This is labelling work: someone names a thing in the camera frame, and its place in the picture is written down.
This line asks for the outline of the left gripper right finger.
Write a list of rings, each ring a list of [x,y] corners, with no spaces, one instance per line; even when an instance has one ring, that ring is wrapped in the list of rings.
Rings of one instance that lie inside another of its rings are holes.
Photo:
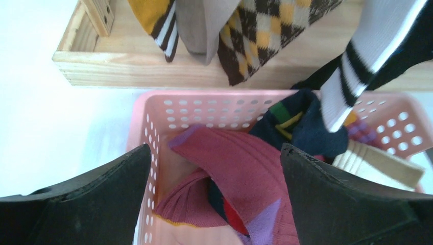
[[[301,244],[432,244],[432,195],[365,180],[289,143],[280,161]]]

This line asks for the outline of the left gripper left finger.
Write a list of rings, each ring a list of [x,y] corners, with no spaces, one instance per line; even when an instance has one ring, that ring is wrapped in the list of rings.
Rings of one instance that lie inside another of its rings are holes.
[[[142,144],[29,195],[1,198],[1,244],[132,244],[151,168]]]

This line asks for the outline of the maroon purple striped sock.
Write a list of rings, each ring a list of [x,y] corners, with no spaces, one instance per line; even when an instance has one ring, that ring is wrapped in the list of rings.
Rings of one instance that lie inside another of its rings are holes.
[[[367,123],[361,120],[355,112],[350,112],[344,122],[349,138],[364,143],[378,149],[382,149],[382,144],[377,133]]]

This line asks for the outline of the maroon yellow sock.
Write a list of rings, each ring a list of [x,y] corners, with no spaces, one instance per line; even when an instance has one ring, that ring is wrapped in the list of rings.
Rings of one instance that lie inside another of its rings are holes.
[[[155,208],[172,225],[230,226],[243,244],[299,244],[280,152],[251,134],[193,125],[168,142],[195,166]]]

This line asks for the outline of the navy green sock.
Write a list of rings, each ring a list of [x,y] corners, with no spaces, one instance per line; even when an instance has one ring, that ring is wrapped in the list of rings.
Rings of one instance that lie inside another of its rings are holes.
[[[327,131],[321,103],[309,89],[298,90],[272,105],[249,133],[277,150],[290,143],[312,156],[324,158],[334,158],[346,152],[349,144],[345,127],[334,133]]]

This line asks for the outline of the pink perforated plastic basket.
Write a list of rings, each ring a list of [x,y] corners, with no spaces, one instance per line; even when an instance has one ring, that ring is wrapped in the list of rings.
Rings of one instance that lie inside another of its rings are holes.
[[[181,162],[166,156],[166,141],[193,124],[249,130],[270,106],[292,94],[293,90],[153,90],[141,95],[133,106],[127,150],[147,144],[151,169],[134,244],[241,244],[227,226],[173,226],[154,215],[160,199],[188,174]],[[389,153],[406,159],[432,153],[432,120],[408,94],[365,92],[354,110]]]

